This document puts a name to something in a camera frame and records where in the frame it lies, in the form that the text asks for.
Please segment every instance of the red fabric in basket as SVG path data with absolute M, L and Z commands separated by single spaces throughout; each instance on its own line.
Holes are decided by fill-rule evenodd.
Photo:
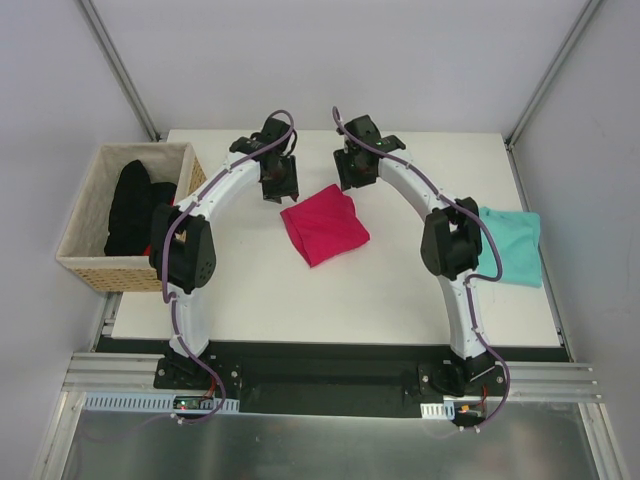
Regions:
M 331 185 L 282 212 L 293 246 L 310 267 L 361 247 L 371 238 L 351 197 Z

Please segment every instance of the white table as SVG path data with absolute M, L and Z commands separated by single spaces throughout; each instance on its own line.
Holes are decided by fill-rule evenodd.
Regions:
M 207 175 L 245 131 L 172 130 L 168 141 L 191 142 Z M 497 134 L 397 132 L 416 165 L 437 185 L 480 206 L 521 210 L 502 138 Z M 333 131 L 299 132 L 300 200 L 338 175 Z M 444 300 L 420 258 L 423 222 L 382 181 L 347 192 L 371 233 L 364 247 L 310 269 L 284 229 L 282 206 L 264 202 L 259 186 L 213 226 L 218 257 L 205 287 L 211 339 L 260 342 L 422 344 L 449 342 Z M 478 285 L 488 337 L 500 346 L 557 347 L 544 288 Z M 171 327 L 160 293 L 125 293 L 112 336 L 167 339 Z

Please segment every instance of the basket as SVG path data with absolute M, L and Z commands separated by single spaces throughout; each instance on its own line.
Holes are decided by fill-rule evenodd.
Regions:
M 184 199 L 206 177 L 189 143 L 103 145 L 98 150 L 64 233 L 56 259 L 100 292 L 161 290 L 149 257 L 107 257 L 109 211 L 120 172 L 140 160 L 151 181 L 177 184 L 175 202 Z

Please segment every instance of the teal cloth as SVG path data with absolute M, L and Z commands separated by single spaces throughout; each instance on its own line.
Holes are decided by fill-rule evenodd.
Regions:
M 503 266 L 500 281 L 541 287 L 542 266 L 538 253 L 540 215 L 530 212 L 499 212 L 482 207 L 480 218 L 491 232 L 500 252 Z M 490 277 L 495 277 L 497 273 L 496 262 L 484 233 L 477 272 Z

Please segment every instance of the gray wall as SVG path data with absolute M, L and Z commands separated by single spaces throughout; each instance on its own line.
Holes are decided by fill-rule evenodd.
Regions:
M 0 477 L 28 478 L 101 297 L 54 255 L 89 161 L 144 141 L 69 0 L 0 2 Z
M 585 0 L 95 0 L 151 117 L 300 128 L 513 127 Z
M 640 478 L 640 2 L 609 0 L 516 145 L 561 316 Z

